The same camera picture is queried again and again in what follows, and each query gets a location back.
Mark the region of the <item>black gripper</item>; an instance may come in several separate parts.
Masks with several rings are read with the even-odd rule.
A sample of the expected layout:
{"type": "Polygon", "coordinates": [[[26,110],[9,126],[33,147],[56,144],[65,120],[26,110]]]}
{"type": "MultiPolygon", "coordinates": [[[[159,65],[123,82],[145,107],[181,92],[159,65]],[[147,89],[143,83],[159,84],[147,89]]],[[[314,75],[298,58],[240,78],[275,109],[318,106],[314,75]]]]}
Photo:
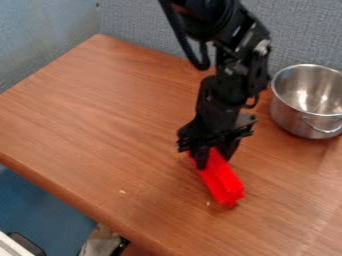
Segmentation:
{"type": "Polygon", "coordinates": [[[199,170],[207,166],[209,148],[216,148],[225,161],[235,154],[240,140],[252,135],[253,114],[241,113],[243,105],[221,100],[213,76],[200,82],[193,119],[177,130],[177,151],[189,151],[199,170]]]}

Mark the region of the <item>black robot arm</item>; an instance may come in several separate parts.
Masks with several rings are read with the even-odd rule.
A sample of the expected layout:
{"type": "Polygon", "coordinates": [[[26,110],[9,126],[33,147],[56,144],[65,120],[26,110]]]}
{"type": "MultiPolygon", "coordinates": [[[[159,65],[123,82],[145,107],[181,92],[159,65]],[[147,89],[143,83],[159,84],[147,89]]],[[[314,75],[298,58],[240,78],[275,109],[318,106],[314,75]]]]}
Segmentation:
{"type": "Polygon", "coordinates": [[[252,134],[255,107],[269,81],[269,32],[240,0],[172,0],[184,35],[215,47],[215,73],[197,92],[195,116],[177,131],[177,148],[189,153],[197,169],[215,149],[228,160],[240,140],[252,134]]]}

